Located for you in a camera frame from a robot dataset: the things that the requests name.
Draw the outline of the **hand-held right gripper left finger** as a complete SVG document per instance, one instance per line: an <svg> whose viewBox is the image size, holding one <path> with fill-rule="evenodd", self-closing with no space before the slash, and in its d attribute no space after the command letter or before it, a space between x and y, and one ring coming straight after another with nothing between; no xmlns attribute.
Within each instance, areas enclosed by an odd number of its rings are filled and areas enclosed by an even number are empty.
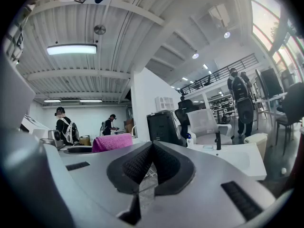
<svg viewBox="0 0 304 228"><path fill-rule="evenodd" d="M115 159L150 146L141 142L125 148L90 154L65 154L52 145L44 145L50 176L61 206L48 212L54 215L54 228L133 228L122 220L132 211L135 195L121 193L107 176L107 167Z"/></svg>

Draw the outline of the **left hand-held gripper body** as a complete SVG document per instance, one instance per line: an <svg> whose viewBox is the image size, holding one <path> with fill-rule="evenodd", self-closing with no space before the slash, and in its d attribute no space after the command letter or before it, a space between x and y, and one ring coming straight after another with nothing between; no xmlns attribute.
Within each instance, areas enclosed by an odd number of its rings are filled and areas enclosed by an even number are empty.
<svg viewBox="0 0 304 228"><path fill-rule="evenodd" d="M64 148L66 145L61 140L60 132L58 130L39 130L38 138L43 144L55 146L57 150Z"/></svg>

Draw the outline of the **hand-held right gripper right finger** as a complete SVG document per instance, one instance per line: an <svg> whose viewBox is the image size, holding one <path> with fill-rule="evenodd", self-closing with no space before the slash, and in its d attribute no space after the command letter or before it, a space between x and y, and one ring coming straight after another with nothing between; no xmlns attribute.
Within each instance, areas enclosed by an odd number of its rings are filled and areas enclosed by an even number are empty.
<svg viewBox="0 0 304 228"><path fill-rule="evenodd" d="M157 196L142 218L142 228L263 228L290 198L275 198L222 158L166 144L194 164L194 177L178 194Z"/></svg>

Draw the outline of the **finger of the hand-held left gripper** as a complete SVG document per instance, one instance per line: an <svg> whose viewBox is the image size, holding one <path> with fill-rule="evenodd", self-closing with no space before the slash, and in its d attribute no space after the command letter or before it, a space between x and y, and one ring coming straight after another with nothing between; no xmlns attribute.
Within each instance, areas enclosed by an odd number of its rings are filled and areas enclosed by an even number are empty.
<svg viewBox="0 0 304 228"><path fill-rule="evenodd" d="M92 154L92 148L68 148L61 149L58 151L60 156L72 156L72 155L83 155L83 154Z"/></svg>
<svg viewBox="0 0 304 228"><path fill-rule="evenodd" d="M77 146L66 146L63 150L76 149L76 150L92 150L92 146L77 145Z"/></svg>

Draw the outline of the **purple cloth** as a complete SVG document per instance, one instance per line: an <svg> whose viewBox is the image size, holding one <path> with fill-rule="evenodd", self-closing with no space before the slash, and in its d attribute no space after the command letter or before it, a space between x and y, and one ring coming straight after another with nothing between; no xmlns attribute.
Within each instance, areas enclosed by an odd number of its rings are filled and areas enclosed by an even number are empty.
<svg viewBox="0 0 304 228"><path fill-rule="evenodd" d="M92 152L106 152L133 145L131 134L106 135L96 137L93 141Z"/></svg>

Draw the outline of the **large white ceramic sink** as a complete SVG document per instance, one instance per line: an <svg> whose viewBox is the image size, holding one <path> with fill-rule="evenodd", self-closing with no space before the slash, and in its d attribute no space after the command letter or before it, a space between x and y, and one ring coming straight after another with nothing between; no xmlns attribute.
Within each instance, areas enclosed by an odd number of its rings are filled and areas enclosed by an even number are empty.
<svg viewBox="0 0 304 228"><path fill-rule="evenodd" d="M204 150L203 145L196 144L190 148L222 158L256 181L263 181L267 176L263 160L255 143L222 145L219 151L215 145L213 150Z"/></svg>

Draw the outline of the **white office chair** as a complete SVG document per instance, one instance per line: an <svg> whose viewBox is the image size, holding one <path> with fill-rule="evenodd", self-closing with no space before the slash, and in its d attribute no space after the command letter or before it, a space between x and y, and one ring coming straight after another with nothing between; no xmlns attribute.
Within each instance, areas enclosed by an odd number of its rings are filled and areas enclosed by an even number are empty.
<svg viewBox="0 0 304 228"><path fill-rule="evenodd" d="M188 133L196 145L216 145L220 139L222 145L232 145L230 124L217 124L210 109L200 109L187 113Z"/></svg>

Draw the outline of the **beige trash bin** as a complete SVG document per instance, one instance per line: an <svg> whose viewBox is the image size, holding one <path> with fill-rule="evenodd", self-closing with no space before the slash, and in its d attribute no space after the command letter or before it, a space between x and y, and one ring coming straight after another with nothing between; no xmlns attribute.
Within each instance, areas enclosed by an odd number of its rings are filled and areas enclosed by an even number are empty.
<svg viewBox="0 0 304 228"><path fill-rule="evenodd" d="M244 139L244 143L255 143L260 152L261 158L264 159L267 139L268 139L267 133L256 133L254 135L246 137Z"/></svg>

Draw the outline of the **black equipment cabinet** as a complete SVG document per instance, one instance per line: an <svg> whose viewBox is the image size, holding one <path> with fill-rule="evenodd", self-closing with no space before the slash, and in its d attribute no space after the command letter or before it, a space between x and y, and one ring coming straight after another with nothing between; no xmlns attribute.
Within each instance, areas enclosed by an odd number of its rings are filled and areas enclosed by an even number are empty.
<svg viewBox="0 0 304 228"><path fill-rule="evenodd" d="M174 111L160 111L147 115L150 140L172 143L186 147L187 123L185 117L179 119Z"/></svg>

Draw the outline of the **rectangular ceiling light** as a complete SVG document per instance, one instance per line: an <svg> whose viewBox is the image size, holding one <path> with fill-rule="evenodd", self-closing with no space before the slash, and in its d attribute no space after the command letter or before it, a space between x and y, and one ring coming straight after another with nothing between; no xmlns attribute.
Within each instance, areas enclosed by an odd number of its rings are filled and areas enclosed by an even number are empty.
<svg viewBox="0 0 304 228"><path fill-rule="evenodd" d="M96 54L97 45L94 44L64 44L47 47L47 53L52 55L61 54Z"/></svg>

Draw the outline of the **white shelf box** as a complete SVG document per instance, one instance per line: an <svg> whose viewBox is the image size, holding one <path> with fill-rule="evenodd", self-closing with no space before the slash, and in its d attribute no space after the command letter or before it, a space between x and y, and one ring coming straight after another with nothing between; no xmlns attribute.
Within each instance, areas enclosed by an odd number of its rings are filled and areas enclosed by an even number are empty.
<svg viewBox="0 0 304 228"><path fill-rule="evenodd" d="M156 109L159 111L173 111L175 109L173 99L170 97L156 97Z"/></svg>

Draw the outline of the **white desk with metal legs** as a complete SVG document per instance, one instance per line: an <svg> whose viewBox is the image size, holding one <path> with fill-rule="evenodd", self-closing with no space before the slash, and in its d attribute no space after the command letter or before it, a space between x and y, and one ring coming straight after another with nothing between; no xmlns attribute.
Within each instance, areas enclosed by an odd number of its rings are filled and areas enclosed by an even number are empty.
<svg viewBox="0 0 304 228"><path fill-rule="evenodd" d="M276 143L276 130L277 130L277 123L276 121L283 117L284 114L281 114L276 109L276 101L280 99L284 99L287 95L287 92L275 95L268 99L258 99L257 101L253 101L253 103L256 105L256 129L258 130L259 126L259 115L260 114L268 114L270 116L271 125L272 125L272 131L271 131L271 142L270 146L274 147ZM259 103L265 103L267 110L259 110L258 104Z"/></svg>

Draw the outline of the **black monitor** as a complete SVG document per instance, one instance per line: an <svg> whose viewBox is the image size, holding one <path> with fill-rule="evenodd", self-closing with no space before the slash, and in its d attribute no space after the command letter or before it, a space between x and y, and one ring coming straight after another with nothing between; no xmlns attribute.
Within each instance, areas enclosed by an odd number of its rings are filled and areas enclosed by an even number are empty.
<svg viewBox="0 0 304 228"><path fill-rule="evenodd" d="M256 84L262 99L269 99L283 93L273 68L262 72L256 69L255 73L257 75Z"/></svg>

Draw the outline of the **black dining chair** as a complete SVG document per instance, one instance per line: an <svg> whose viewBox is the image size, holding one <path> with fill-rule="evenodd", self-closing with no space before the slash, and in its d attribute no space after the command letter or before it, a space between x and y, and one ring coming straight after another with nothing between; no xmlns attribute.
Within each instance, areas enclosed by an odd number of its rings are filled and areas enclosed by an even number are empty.
<svg viewBox="0 0 304 228"><path fill-rule="evenodd" d="M286 151L287 136L291 139L292 126L295 123L301 123L304 117L304 83L295 83L288 88L288 92L282 101L282 109L284 115L276 119L276 139L278 141L278 130L282 125L285 127L284 150Z"/></svg>

